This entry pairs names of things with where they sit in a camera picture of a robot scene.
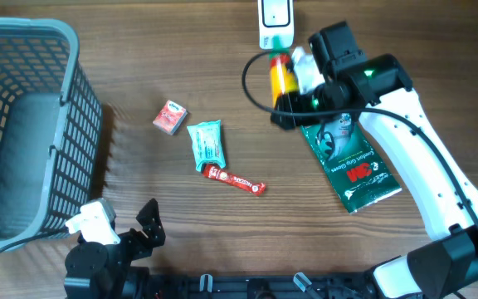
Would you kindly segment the red sriracha sauce bottle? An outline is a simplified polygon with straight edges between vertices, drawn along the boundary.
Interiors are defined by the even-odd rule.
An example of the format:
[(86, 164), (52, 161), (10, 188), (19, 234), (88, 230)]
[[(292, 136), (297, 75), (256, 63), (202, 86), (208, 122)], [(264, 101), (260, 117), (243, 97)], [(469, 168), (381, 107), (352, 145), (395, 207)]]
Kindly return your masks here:
[(287, 48), (283, 47), (278, 36), (272, 38), (272, 52), (269, 54), (272, 104), (276, 108), (278, 99), (285, 94), (299, 92), (298, 82), (293, 72), (293, 61)]

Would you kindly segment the green 3M gloves pack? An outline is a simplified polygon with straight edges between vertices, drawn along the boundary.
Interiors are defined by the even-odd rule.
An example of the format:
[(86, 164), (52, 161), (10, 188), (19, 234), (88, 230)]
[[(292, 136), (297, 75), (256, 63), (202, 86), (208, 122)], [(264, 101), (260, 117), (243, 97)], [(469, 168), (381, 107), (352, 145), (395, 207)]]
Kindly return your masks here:
[(300, 130), (348, 213), (402, 191), (351, 115), (336, 115)]

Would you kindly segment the red Nescafe sachet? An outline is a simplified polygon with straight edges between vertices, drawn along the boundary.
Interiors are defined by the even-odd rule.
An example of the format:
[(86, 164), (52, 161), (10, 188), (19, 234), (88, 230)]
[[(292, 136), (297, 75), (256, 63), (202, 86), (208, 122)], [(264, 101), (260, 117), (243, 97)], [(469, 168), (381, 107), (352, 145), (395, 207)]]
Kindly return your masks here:
[(214, 164), (206, 164), (203, 168), (202, 174), (208, 179), (220, 181), (224, 184), (243, 189), (255, 196), (262, 195), (266, 190), (266, 185), (264, 183), (252, 183), (251, 181), (232, 174), (225, 169), (221, 169)]

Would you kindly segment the mint toilet wipes pack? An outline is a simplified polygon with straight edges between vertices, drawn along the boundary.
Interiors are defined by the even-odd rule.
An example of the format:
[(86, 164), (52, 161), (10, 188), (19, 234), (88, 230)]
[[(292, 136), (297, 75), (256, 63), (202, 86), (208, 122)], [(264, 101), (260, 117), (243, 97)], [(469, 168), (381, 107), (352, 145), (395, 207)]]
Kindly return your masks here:
[(187, 127), (192, 140), (195, 169), (202, 172), (205, 164), (217, 164), (226, 167), (226, 160), (221, 140), (221, 121), (202, 122)]

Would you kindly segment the small red tissue pack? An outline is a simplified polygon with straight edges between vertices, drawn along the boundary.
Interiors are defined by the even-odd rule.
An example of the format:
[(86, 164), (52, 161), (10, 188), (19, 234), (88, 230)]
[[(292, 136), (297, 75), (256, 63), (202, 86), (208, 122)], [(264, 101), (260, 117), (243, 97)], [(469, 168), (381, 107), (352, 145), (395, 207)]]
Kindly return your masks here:
[(161, 111), (153, 120), (153, 124), (168, 135), (174, 135), (183, 123), (188, 111), (174, 101), (167, 100)]

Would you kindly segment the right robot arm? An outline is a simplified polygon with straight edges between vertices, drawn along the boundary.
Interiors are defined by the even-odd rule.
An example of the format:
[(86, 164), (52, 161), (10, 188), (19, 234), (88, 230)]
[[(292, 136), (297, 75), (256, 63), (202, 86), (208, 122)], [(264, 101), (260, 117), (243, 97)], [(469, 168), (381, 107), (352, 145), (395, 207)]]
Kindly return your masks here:
[(366, 293), (441, 298), (478, 281), (478, 190), (432, 128), (410, 76), (392, 55), (367, 58), (345, 22), (315, 33), (309, 44), (323, 82), (304, 95), (281, 92), (272, 122), (292, 130), (349, 114), (393, 163), (431, 238), (373, 267)]

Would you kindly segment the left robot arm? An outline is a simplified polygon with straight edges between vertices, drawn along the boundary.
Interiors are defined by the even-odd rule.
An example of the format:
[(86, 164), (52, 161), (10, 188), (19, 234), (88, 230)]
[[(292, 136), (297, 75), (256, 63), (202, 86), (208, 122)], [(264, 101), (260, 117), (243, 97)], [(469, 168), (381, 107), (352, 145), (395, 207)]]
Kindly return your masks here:
[(105, 199), (80, 207), (66, 222), (70, 233), (80, 233), (80, 241), (66, 256), (64, 288), (68, 298), (161, 298), (164, 282), (153, 278), (146, 267), (133, 261), (150, 257), (165, 243), (159, 204), (150, 199), (139, 211), (138, 231), (115, 232), (115, 211)]

